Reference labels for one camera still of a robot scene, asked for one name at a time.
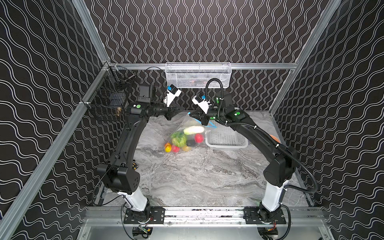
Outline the white daikon radish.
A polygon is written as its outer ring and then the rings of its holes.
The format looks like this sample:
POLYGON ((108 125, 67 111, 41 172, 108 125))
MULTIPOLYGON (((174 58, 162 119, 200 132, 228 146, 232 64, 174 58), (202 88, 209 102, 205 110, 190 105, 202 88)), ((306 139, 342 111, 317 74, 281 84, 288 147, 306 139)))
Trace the white daikon radish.
POLYGON ((190 126, 183 129, 183 133, 187 136, 201 134, 205 131, 205 127, 203 126, 190 126))

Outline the green cabbage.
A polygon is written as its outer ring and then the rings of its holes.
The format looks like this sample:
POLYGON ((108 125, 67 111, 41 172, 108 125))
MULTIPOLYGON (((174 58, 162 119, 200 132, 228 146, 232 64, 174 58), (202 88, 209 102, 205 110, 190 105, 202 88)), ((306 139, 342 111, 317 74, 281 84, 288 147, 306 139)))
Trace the green cabbage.
POLYGON ((183 132, 175 132, 171 135, 171 144, 178 148, 182 148, 187 145, 187 136, 183 132))

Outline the clear zip top bag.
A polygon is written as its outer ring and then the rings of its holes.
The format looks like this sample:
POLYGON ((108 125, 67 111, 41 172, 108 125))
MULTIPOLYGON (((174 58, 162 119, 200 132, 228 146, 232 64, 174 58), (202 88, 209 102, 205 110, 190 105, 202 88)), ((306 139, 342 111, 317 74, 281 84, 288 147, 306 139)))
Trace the clear zip top bag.
POLYGON ((208 147, 206 143, 208 133, 216 128, 217 125, 212 121, 205 126, 200 120, 191 117, 191 113, 188 112, 167 138, 164 150, 166 153, 177 154, 189 152, 195 148, 206 148, 208 147))

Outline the red yellow mango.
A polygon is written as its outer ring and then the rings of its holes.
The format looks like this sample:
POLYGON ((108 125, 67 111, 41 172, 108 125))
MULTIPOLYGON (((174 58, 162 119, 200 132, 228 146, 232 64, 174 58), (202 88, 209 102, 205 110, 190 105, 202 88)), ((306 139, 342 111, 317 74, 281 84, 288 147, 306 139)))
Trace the red yellow mango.
POLYGON ((165 152, 170 153, 172 151, 172 145, 170 143, 165 144, 165 152))

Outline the red apple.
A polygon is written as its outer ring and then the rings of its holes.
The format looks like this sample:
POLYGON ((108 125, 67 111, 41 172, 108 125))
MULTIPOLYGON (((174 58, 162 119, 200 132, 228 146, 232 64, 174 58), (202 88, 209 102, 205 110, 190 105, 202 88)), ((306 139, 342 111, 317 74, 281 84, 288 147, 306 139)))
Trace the red apple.
POLYGON ((204 141, 204 136, 203 134, 195 134, 194 139, 197 144, 200 144, 204 141))
POLYGON ((172 152, 173 153, 178 153, 179 151, 180 151, 179 147, 172 145, 172 152))

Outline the yellow potato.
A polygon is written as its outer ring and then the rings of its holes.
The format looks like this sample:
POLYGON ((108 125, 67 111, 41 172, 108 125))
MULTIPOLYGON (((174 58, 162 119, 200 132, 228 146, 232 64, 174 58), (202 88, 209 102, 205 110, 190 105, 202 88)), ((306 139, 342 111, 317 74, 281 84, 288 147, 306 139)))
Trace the yellow potato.
POLYGON ((184 151, 184 152, 188 152, 188 151, 190 151, 192 148, 191 147, 189 147, 189 146, 184 146, 184 147, 182 147, 182 150, 184 151))

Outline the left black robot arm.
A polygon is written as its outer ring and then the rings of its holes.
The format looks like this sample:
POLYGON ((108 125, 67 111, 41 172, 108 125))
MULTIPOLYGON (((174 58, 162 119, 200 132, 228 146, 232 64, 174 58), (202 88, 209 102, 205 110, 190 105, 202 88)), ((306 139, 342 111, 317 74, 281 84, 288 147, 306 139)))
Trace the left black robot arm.
POLYGON ((174 99, 181 93, 182 91, 176 86, 170 85, 163 100, 156 102, 156 88, 141 85, 137 100, 129 103, 123 111, 125 125, 112 157, 108 163, 100 164, 97 168, 104 186, 124 198, 131 211, 147 218, 151 206, 139 188, 141 177, 133 169, 134 154, 150 117, 164 116, 167 120, 171 120, 182 111, 182 108, 172 106, 174 99))

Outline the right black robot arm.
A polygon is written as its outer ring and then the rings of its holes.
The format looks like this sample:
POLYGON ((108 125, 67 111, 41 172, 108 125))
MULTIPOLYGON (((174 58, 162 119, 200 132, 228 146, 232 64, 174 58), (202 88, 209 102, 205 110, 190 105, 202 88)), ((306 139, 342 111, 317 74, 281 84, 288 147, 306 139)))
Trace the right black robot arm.
POLYGON ((236 109, 226 96, 216 97, 213 102, 204 95, 193 97, 193 103, 199 110, 191 113, 191 117, 199 120, 202 125, 209 121, 229 127, 244 136, 266 158, 268 166, 263 175, 267 181, 266 191, 259 205, 258 218, 263 223, 272 223, 282 207, 282 199, 286 189, 294 189, 303 193, 315 193, 319 185, 314 175, 299 160, 298 153, 275 140, 260 128, 244 110, 236 109), (313 182, 311 189, 304 189, 289 183, 297 167, 301 167, 313 182))

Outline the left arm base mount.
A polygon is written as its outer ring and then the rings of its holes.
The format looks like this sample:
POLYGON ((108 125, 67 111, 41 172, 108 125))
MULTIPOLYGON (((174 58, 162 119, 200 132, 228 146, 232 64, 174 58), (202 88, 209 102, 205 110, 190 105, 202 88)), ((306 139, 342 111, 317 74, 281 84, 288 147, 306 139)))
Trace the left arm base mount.
POLYGON ((162 207, 150 207, 142 212, 127 209, 123 218, 123 223, 131 225, 163 224, 165 211, 166 210, 162 207))

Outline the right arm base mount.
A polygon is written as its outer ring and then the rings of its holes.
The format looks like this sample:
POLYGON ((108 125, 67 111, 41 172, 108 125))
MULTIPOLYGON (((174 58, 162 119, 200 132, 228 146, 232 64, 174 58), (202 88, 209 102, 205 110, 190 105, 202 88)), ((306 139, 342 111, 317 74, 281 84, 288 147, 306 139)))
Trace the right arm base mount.
POLYGON ((281 207, 270 212, 265 207, 245 207, 243 219, 247 225, 285 225, 287 223, 281 207))

